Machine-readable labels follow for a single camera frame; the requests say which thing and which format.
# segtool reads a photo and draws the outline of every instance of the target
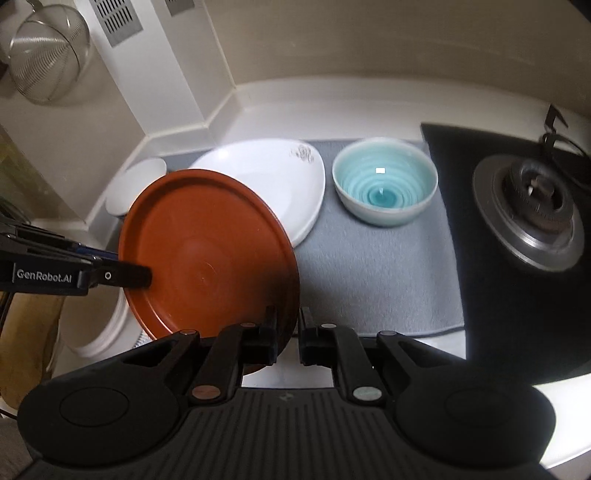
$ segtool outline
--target strainer handle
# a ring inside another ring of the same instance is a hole
[[[43,4],[39,0],[27,0],[27,2],[33,7],[34,12],[43,8]]]

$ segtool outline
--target teal bowl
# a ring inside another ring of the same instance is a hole
[[[403,225],[423,212],[437,191],[437,169],[417,147],[393,138],[368,138],[344,148],[333,163],[343,205],[378,226]]]

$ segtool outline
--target white plate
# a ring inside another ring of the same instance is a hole
[[[140,194],[153,182],[166,175],[162,158],[148,158],[119,175],[107,189],[106,209],[110,215],[127,215]]]
[[[228,175],[255,192],[273,210],[296,247],[310,233],[326,178],[318,151],[297,140],[250,140],[216,148],[189,168]]]

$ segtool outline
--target ribbed black surface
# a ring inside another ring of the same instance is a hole
[[[476,472],[440,464],[407,445],[382,410],[351,405],[329,388],[239,389],[224,405],[192,410],[170,442],[135,462],[81,471],[38,461],[19,478],[536,480],[552,476],[539,465]]]

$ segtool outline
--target screw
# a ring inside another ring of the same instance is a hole
[[[382,391],[375,387],[357,387],[353,396],[359,401],[375,401],[382,397]]]
[[[213,400],[214,398],[218,398],[222,392],[214,385],[198,385],[191,393],[198,400]]]

